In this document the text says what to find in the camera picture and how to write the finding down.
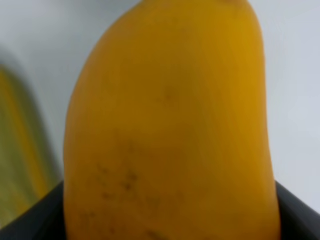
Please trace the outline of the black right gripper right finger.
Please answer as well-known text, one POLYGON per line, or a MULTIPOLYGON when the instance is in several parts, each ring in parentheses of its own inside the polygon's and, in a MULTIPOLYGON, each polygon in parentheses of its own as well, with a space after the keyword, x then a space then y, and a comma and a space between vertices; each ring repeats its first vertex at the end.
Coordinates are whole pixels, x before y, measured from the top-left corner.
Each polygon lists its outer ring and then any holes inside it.
POLYGON ((282 240, 320 240, 320 214, 276 183, 282 240))

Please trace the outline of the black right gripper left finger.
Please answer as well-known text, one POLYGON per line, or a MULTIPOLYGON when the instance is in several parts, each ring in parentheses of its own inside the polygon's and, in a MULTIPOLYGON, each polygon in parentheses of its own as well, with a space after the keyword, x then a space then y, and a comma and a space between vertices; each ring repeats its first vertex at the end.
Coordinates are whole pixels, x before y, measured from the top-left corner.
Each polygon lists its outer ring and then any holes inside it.
POLYGON ((2 240, 66 240, 64 183, 0 230, 2 240))

